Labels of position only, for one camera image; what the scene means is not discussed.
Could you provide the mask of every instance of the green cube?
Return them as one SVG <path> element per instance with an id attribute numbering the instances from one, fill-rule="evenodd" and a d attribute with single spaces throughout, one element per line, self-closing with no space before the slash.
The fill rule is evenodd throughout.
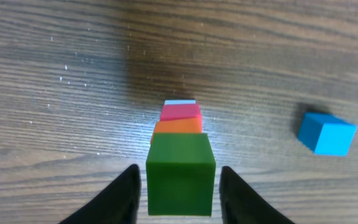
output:
<path id="1" fill-rule="evenodd" d="M 149 215 L 209 215 L 215 158 L 207 134 L 155 133 L 146 160 Z"/>

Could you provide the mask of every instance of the brown wooden floor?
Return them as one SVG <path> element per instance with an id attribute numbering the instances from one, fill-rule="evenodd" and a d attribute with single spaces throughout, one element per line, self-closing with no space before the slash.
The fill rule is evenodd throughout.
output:
<path id="1" fill-rule="evenodd" d="M 149 217 L 154 124 L 191 97 L 213 215 Z M 223 165 L 296 223 L 358 223 L 358 130 L 347 157 L 314 156 L 310 107 L 358 125 L 358 0 L 0 0 L 0 223 L 56 223 L 131 163 L 138 223 L 222 223 Z"/>

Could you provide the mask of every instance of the pink block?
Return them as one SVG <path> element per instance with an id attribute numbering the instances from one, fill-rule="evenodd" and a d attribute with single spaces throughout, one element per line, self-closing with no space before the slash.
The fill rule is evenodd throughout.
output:
<path id="1" fill-rule="evenodd" d="M 201 128 L 203 117 L 198 103 L 182 105 L 164 105 L 162 107 L 160 121 L 172 121 L 176 119 L 198 118 Z"/>

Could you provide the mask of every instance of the orange cube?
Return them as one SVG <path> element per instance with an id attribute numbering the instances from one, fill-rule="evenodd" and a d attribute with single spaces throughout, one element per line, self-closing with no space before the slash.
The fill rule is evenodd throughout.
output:
<path id="1" fill-rule="evenodd" d="M 155 124 L 154 133 L 202 133 L 200 118 L 159 121 Z"/>

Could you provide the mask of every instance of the colored block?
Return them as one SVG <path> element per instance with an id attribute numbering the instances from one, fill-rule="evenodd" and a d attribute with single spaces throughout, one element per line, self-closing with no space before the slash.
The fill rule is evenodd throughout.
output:
<path id="1" fill-rule="evenodd" d="M 203 127 L 198 118 L 159 121 L 155 124 L 154 133 L 202 133 Z"/>
<path id="2" fill-rule="evenodd" d="M 176 119 L 198 118 L 201 127 L 203 118 L 198 103 L 184 105 L 164 105 L 162 107 L 160 121 L 172 121 Z"/>
<path id="3" fill-rule="evenodd" d="M 196 100 L 165 100 L 164 105 L 195 104 Z"/>
<path id="4" fill-rule="evenodd" d="M 330 114 L 305 113 L 298 139 L 315 154 L 346 156 L 356 129 Z"/>
<path id="5" fill-rule="evenodd" d="M 149 215 L 211 216 L 215 168 L 206 134 L 155 133 L 146 160 Z"/>

